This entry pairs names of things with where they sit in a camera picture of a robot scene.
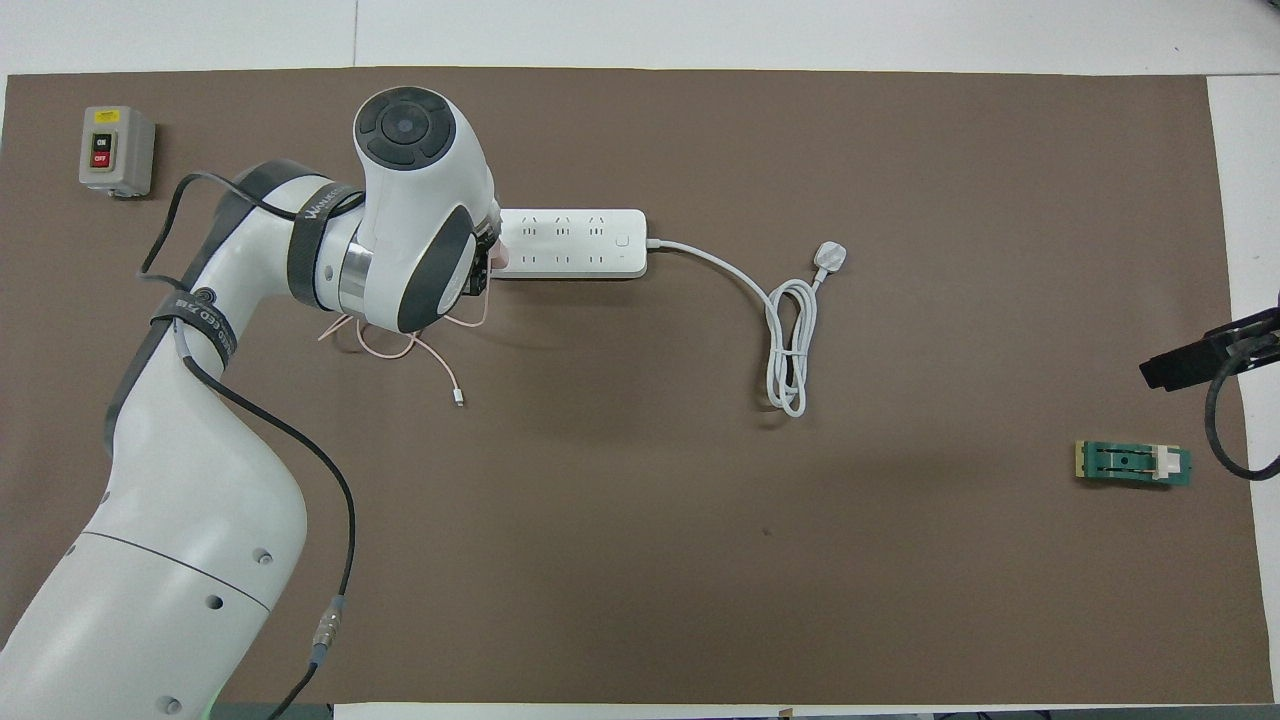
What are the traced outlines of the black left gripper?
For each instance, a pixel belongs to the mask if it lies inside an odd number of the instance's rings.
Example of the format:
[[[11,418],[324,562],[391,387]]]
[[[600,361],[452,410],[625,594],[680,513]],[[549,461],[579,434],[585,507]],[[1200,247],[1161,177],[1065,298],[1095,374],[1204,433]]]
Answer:
[[[467,274],[462,284],[463,296],[480,296],[486,291],[494,247],[499,232],[492,225],[480,228],[463,242],[462,259],[468,261]]]

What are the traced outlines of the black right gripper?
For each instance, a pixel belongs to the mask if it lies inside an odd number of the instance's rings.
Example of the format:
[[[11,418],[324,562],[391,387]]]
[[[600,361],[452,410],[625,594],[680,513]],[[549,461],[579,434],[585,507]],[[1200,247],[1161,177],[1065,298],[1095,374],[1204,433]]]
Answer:
[[[1174,392],[1210,382],[1230,357],[1242,366],[1277,361],[1279,309],[1267,307],[1206,332],[1199,340],[1139,364],[1151,389]]]

